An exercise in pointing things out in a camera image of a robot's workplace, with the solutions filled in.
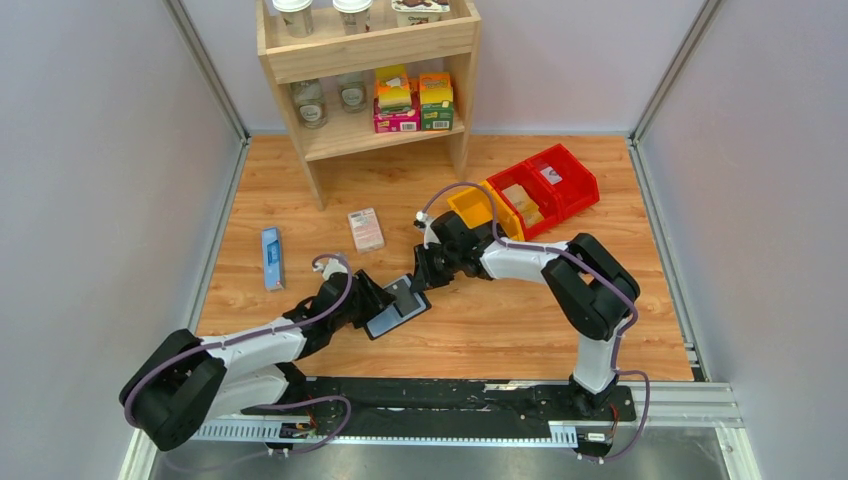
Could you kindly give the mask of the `black leather card holder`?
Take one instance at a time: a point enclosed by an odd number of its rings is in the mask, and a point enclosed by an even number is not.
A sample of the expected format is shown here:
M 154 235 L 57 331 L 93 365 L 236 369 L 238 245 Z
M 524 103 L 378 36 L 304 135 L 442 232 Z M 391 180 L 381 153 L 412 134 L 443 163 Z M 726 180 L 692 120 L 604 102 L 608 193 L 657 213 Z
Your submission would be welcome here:
M 365 324 L 364 330 L 370 340 L 388 334 L 432 308 L 424 292 L 411 291 L 412 279 L 411 274 L 405 274 L 383 287 L 394 300 Z

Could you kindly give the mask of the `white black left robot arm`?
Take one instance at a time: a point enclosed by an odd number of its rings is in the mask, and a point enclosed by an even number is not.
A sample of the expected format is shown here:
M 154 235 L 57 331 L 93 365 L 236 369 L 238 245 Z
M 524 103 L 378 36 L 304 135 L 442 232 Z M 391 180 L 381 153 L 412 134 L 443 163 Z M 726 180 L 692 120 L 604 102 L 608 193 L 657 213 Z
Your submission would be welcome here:
M 276 404 L 304 381 L 295 361 L 328 346 L 341 328 L 362 328 L 393 309 L 400 292 L 362 270 L 335 272 L 316 294 L 260 327 L 208 337 L 176 330 L 120 391 L 125 418 L 170 451 L 208 420 Z

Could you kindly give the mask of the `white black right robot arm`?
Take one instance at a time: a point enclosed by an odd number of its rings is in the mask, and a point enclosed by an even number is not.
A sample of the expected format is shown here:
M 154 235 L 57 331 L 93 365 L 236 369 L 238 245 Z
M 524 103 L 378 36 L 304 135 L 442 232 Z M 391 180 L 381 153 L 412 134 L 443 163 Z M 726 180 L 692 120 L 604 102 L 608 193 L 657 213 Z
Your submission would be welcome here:
M 571 381 L 592 396 L 617 382 L 618 337 L 636 317 L 640 287 L 595 237 L 581 233 L 568 242 L 511 241 L 498 226 L 471 228 L 455 212 L 436 218 L 419 212 L 414 224 L 423 241 L 414 248 L 412 291 L 447 286 L 457 273 L 545 285 L 578 334 Z

